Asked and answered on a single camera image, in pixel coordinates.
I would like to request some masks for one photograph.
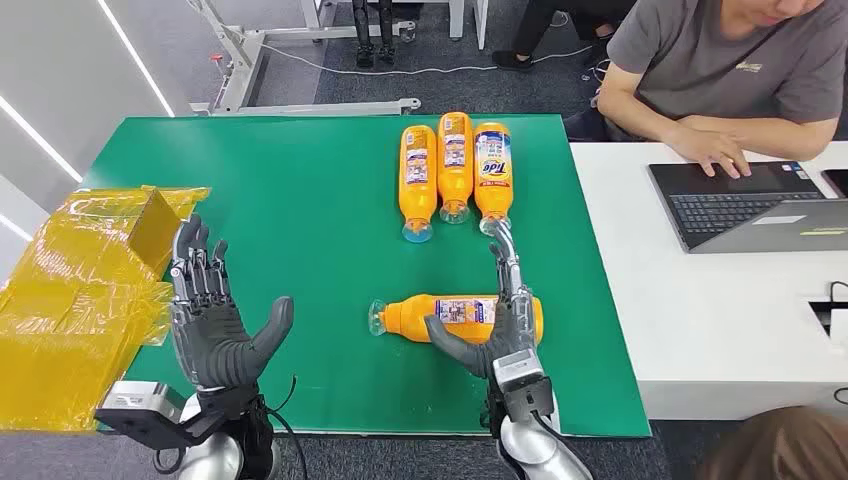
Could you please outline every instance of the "plastic bottle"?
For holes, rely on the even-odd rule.
[[[403,213],[403,238],[414,243],[433,236],[430,217],[436,211],[436,134],[426,125],[403,131],[400,139],[398,204]]]
[[[439,120],[439,217],[446,223],[468,220],[468,197],[474,191],[474,141],[471,119],[462,112]]]
[[[495,220],[511,226],[512,151],[509,130],[500,123],[482,123],[474,130],[474,202],[483,214],[481,232],[491,236]]]
[[[372,335],[397,333],[413,342],[429,342],[424,316],[434,314],[445,329],[471,343],[489,339],[495,326],[496,295],[415,295],[400,303],[386,305],[374,300],[368,310],[368,329]],[[536,320],[536,344],[544,333],[542,303],[533,297]]]

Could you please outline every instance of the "bottle label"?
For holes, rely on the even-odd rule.
[[[406,152],[406,184],[427,183],[427,149]]]
[[[446,167],[465,166],[465,135],[445,135],[445,158]]]
[[[406,134],[406,184],[427,183],[427,132],[413,130]]]
[[[442,323],[495,323],[497,298],[451,298],[436,300],[436,316]]]
[[[512,173],[509,135],[503,132],[480,133],[476,149],[479,186],[509,187]]]

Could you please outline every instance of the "yellow translucent sheet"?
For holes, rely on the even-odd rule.
[[[0,291],[0,429],[94,428],[139,346],[167,333],[170,239],[207,194],[80,191],[50,216]]]

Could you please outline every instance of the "gray t-shirt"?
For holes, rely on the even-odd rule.
[[[637,98],[672,119],[836,118],[842,109],[848,0],[741,40],[720,30],[721,0],[638,0],[609,43],[610,59],[644,73]]]

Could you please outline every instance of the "green tabletop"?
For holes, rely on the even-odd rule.
[[[564,431],[647,436],[636,380],[577,172],[558,115],[493,115],[512,132],[510,210],[525,282],[542,300],[539,354]],[[197,211],[210,244],[230,243],[227,267],[248,331],[279,295],[294,328],[260,379],[297,430],[483,433],[486,383],[430,344],[373,337],[372,300],[496,291],[479,211],[464,225],[434,215],[425,244],[401,236],[401,132],[437,116],[130,118],[97,157],[87,187],[209,186]],[[126,374],[183,394],[191,388],[170,339],[143,347]]]

